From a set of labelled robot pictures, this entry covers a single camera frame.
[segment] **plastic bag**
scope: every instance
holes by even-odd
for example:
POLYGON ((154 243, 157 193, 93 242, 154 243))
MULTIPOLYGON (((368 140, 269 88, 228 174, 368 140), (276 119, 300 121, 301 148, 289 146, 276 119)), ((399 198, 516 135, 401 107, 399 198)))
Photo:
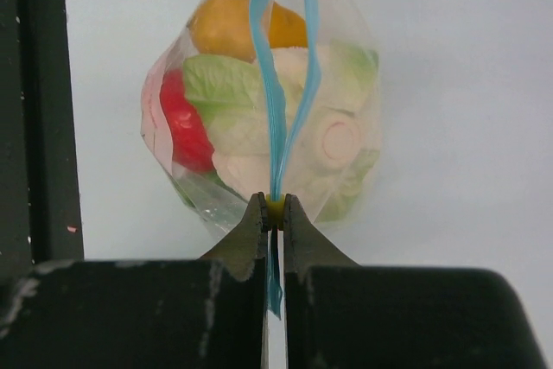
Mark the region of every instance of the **plastic bag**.
POLYGON ((295 194, 333 224, 372 176, 379 107, 378 53, 353 0, 201 0, 149 72, 142 135, 218 237, 259 191, 295 194))

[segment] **red vegetable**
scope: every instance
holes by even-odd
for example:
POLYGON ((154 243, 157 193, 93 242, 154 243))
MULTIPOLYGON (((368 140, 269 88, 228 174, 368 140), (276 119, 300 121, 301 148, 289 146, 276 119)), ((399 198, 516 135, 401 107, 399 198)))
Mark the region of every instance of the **red vegetable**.
POLYGON ((159 99, 173 138, 173 160, 196 173, 214 170, 213 146, 200 115, 185 98, 180 69, 165 74, 159 99))

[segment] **orange fruit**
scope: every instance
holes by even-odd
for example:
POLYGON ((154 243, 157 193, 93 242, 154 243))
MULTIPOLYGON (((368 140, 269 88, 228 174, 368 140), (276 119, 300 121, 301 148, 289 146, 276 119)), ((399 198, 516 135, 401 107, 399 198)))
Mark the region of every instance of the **orange fruit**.
MULTIPOLYGON (((250 0, 206 0, 194 12, 187 28, 201 54, 231 56, 252 62, 255 50, 249 24, 250 0)), ((292 10, 274 2, 263 25, 271 48, 307 47, 305 21, 292 10)))

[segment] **white backdrop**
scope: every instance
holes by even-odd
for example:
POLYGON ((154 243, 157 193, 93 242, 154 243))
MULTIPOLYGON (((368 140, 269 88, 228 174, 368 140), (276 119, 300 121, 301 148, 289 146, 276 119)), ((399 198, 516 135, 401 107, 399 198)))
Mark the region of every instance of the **white backdrop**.
MULTIPOLYGON (((365 264, 499 271, 553 361, 553 0, 358 1, 381 44, 385 147, 362 220, 333 241, 365 264)), ((197 2, 67 0, 88 258, 213 243, 139 134, 144 77, 197 2)))

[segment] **black frame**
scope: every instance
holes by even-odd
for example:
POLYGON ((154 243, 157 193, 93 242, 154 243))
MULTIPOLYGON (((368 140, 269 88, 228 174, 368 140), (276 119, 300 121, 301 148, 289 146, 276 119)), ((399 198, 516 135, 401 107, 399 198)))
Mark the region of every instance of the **black frame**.
POLYGON ((65 0, 0 0, 0 280, 82 259, 65 0))

